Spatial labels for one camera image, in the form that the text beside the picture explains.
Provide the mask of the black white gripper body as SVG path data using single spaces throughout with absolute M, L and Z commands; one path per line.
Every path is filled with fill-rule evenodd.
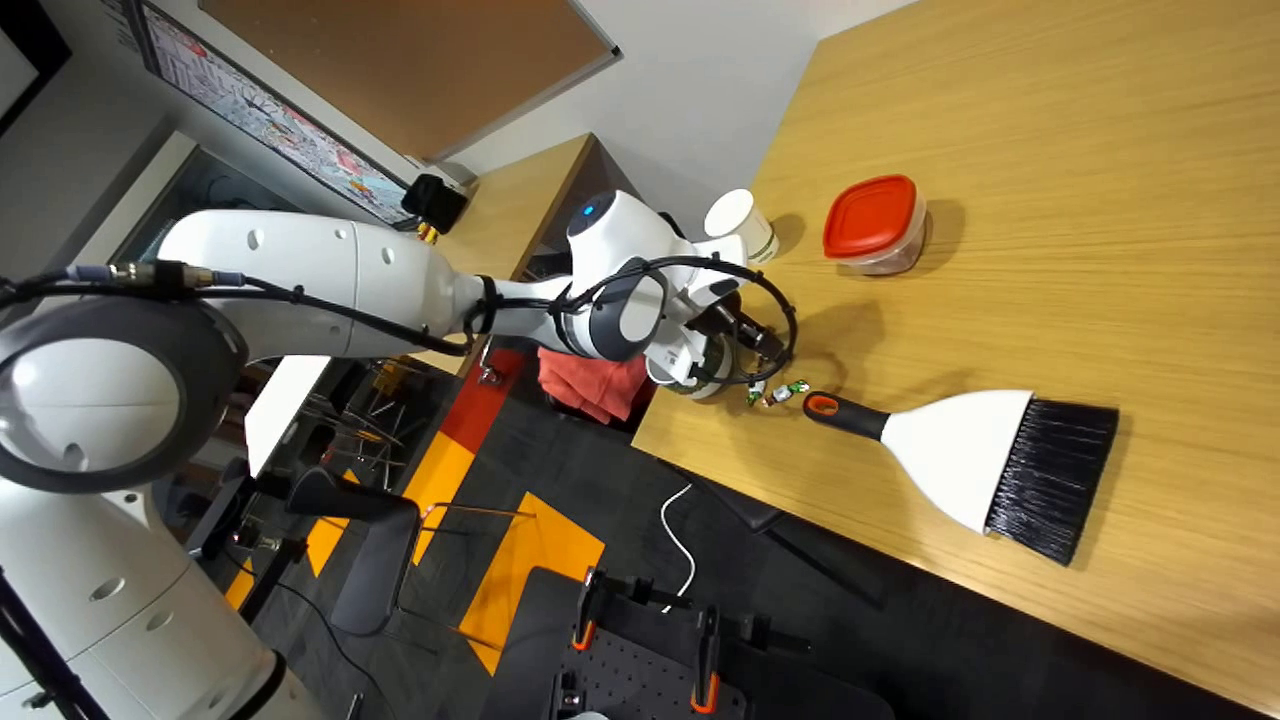
M 643 373 L 672 387 L 705 364 L 713 351 L 735 351 L 720 305 L 735 293 L 735 279 L 720 270 L 696 270 L 687 255 L 662 263 L 664 305 L 658 338 L 643 350 Z

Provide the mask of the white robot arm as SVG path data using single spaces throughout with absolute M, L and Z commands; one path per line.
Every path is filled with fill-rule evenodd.
M 326 720 L 313 689 L 184 555 L 149 490 L 282 358 L 472 351 L 485 338 L 707 379 L 699 315 L 754 279 L 629 192 L 552 279 L 308 211 L 202 208 L 149 259 L 17 279 L 0 338 L 0 720 Z

